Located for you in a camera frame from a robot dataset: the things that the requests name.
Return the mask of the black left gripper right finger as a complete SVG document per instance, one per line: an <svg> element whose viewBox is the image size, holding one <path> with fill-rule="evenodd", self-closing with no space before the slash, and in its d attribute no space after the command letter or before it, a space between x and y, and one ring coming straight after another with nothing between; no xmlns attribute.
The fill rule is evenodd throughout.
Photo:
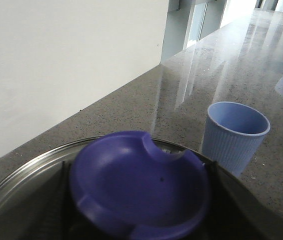
<svg viewBox="0 0 283 240"><path fill-rule="evenodd" d="M216 162L207 163L212 195L204 222L207 240L283 240L283 218L263 206Z"/></svg>

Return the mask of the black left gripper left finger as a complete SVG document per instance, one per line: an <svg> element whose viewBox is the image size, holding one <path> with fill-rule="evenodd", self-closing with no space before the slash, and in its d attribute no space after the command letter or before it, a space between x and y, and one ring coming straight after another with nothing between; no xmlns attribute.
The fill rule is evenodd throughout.
<svg viewBox="0 0 283 240"><path fill-rule="evenodd" d="M0 240L67 240L70 164L20 167L0 182Z"/></svg>

